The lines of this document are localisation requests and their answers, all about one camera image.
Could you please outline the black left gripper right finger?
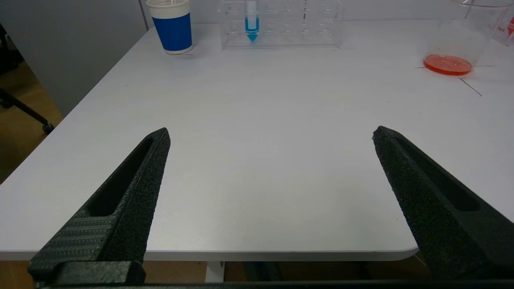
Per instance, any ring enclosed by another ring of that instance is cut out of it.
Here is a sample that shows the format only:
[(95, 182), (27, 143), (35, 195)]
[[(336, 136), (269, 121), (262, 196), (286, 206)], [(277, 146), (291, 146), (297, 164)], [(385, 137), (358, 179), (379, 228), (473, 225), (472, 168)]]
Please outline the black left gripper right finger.
[(379, 126), (375, 151), (437, 279), (512, 279), (514, 225), (396, 130)]

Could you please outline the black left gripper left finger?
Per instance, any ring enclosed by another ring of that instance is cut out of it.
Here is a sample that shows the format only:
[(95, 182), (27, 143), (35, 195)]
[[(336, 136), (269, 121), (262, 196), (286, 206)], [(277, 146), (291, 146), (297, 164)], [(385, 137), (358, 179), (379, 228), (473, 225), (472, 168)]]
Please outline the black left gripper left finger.
[(144, 137), (31, 259), (33, 280), (73, 267), (142, 263), (170, 147), (166, 128)]

